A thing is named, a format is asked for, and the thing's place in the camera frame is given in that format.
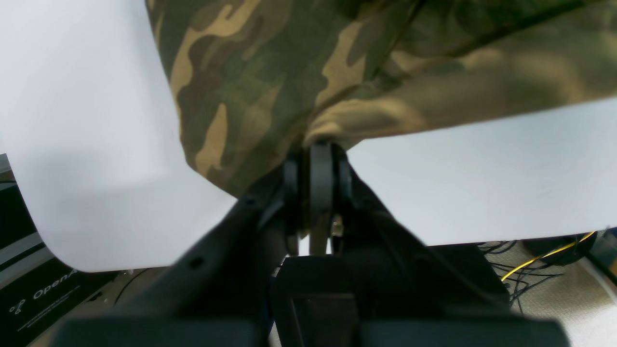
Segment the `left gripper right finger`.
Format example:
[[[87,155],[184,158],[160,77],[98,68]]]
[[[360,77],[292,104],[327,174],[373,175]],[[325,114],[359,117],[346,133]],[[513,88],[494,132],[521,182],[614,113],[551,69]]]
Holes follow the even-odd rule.
[[[327,243],[355,289],[361,347],[568,347],[553,320],[522,318],[403,227],[332,143],[308,149],[309,253]]]

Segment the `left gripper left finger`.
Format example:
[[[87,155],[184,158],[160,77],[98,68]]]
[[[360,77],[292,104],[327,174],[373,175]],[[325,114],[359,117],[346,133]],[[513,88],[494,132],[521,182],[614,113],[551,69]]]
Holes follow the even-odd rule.
[[[296,253],[299,160],[258,180],[140,294],[60,325],[53,347],[266,347],[270,279]]]

